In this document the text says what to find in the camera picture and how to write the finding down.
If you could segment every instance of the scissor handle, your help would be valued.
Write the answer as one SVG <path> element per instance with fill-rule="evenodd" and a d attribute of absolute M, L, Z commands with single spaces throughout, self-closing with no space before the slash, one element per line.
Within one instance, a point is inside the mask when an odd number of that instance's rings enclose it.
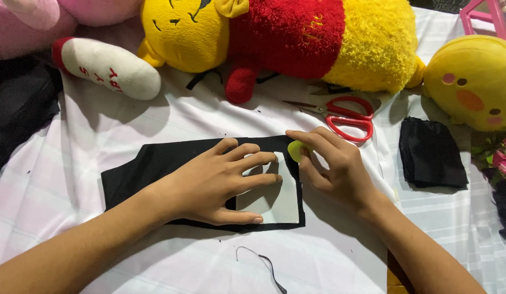
<path fill-rule="evenodd" d="M 367 115 L 365 116 L 365 115 L 360 114 L 356 111 L 352 111 L 352 110 L 349 110 L 349 109 L 346 109 L 346 108 L 343 108 L 340 106 L 336 106 L 335 102 L 339 102 L 339 101 L 356 102 L 364 107 L 364 109 L 367 112 Z M 366 100 L 359 98 L 359 97 L 354 97 L 354 96 L 337 97 L 337 98 L 329 101 L 328 103 L 326 103 L 326 106 L 327 106 L 327 110 L 329 110 L 330 112 L 335 112 L 337 114 L 345 115 L 347 117 L 351 117 L 354 119 L 367 120 L 367 121 L 370 121 L 373 119 L 373 114 L 374 114 L 373 107 L 371 106 L 371 104 L 369 104 L 369 102 L 367 102 Z"/>
<path fill-rule="evenodd" d="M 342 124 L 350 124 L 350 125 L 359 125 L 361 127 L 365 127 L 367 131 L 367 135 L 365 137 L 353 137 L 350 136 L 344 132 L 342 132 L 333 122 L 338 122 Z M 331 130 L 335 131 L 339 136 L 343 137 L 344 139 L 347 139 L 352 142 L 360 143 L 365 142 L 373 136 L 373 124 L 370 120 L 359 120 L 359 119 L 353 119 L 353 118 L 344 118 L 344 117 L 338 117 L 334 115 L 327 115 L 326 116 L 326 123 L 331 128 Z"/>

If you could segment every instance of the left hand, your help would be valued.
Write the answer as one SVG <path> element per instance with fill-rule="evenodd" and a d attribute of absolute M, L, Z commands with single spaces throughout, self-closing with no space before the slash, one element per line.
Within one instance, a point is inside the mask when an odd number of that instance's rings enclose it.
<path fill-rule="evenodd" d="M 226 154 L 224 151 L 233 148 Z M 165 218 L 186 218 L 214 225 L 262 223 L 254 212 L 224 208 L 224 203 L 245 191 L 282 181 L 277 174 L 242 177 L 252 167 L 276 161 L 272 152 L 261 152 L 256 144 L 225 138 L 215 147 L 193 158 L 178 170 L 142 190 Z"/>

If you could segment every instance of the yellow chalk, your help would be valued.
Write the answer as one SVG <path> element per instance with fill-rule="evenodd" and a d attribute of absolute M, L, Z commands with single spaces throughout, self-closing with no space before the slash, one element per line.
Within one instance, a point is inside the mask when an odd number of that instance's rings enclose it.
<path fill-rule="evenodd" d="M 310 154 L 311 154 L 311 152 L 313 152 L 313 148 L 311 148 L 311 146 L 306 145 L 306 144 L 302 143 L 301 141 L 293 141 L 293 142 L 289 143 L 289 145 L 288 145 L 288 153 L 291 156 L 292 160 L 294 160 L 296 162 L 300 162 L 300 148 L 301 147 L 306 148 Z"/>

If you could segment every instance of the scissor blade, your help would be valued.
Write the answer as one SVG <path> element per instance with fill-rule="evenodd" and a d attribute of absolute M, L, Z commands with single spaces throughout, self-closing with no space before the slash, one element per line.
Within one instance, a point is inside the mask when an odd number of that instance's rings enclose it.
<path fill-rule="evenodd" d="M 296 101 L 287 101 L 287 100 L 283 100 L 283 102 L 286 102 L 286 103 L 288 103 L 290 105 L 293 105 L 293 106 L 296 106 L 298 108 L 302 108 L 304 110 L 309 110 L 309 111 L 317 112 L 317 106 L 313 105 L 313 104 L 296 102 Z"/>

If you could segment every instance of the scissors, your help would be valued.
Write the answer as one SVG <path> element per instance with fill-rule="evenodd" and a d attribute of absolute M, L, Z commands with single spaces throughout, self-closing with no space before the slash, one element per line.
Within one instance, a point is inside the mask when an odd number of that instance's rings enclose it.
<path fill-rule="evenodd" d="M 358 103 L 364 107 L 364 109 L 367 112 L 367 115 L 360 114 L 358 112 L 336 106 L 335 102 L 339 101 L 351 101 Z M 295 101 L 287 101 L 284 100 L 284 102 L 296 106 L 298 108 L 301 108 L 303 110 L 308 110 L 312 112 L 316 112 L 319 114 L 322 114 L 326 118 L 326 123 L 333 130 L 335 133 L 337 133 L 339 136 L 343 137 L 346 140 L 352 141 L 352 142 L 365 142 L 373 136 L 373 124 L 371 123 L 371 120 L 373 119 L 373 107 L 369 102 L 366 100 L 354 97 L 354 96 L 342 96 L 337 97 L 325 105 L 317 106 L 313 104 L 308 103 L 301 103 L 301 102 L 295 102 Z M 341 123 L 341 124 L 348 124 L 348 125 L 359 125 L 361 127 L 365 127 L 367 130 L 367 135 L 365 137 L 353 137 L 350 136 L 341 130 L 337 128 L 337 126 L 334 123 Z"/>

